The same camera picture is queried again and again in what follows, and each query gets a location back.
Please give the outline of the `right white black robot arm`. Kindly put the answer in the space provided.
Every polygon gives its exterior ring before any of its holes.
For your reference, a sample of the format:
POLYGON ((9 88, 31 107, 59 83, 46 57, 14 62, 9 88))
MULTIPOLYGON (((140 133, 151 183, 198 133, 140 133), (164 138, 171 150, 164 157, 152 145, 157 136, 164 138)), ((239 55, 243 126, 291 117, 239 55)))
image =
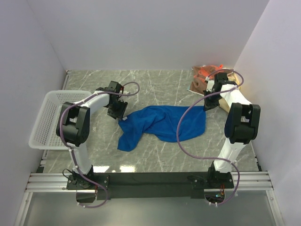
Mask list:
POLYGON ((218 107, 221 99, 226 101, 230 110, 224 126, 226 139, 219 156, 208 169, 207 183, 211 188, 232 188, 232 164, 242 149, 257 137, 261 108, 242 95, 239 85, 230 81, 223 69, 212 75, 213 79, 205 78, 204 111, 218 107))

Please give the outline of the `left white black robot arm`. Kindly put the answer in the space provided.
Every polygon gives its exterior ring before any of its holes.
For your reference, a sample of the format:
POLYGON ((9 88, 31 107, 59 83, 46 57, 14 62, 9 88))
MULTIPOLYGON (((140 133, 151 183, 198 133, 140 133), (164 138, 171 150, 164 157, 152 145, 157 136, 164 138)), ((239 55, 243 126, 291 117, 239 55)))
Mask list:
POLYGON ((124 85, 111 81, 107 87, 98 88, 92 95, 78 102, 65 102, 61 107, 56 134, 70 153, 73 180, 84 189, 96 184, 86 145, 90 118, 96 111, 106 108, 108 116, 121 120, 127 108, 127 102, 120 100, 126 96, 124 88, 124 85))

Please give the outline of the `blue towel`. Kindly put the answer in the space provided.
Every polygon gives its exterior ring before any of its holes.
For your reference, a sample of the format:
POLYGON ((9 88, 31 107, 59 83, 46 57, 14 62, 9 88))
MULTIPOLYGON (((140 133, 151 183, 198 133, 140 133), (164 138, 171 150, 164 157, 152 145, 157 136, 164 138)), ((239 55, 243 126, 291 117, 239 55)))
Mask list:
MULTIPOLYGON (((145 133, 155 135, 164 142, 177 142, 178 122, 187 109, 187 106, 151 105, 129 114, 119 121, 123 134, 117 148, 125 152, 134 150, 145 133)), ((179 139, 185 141, 201 136, 205 130, 206 112, 203 106, 195 106, 181 122, 179 139)))

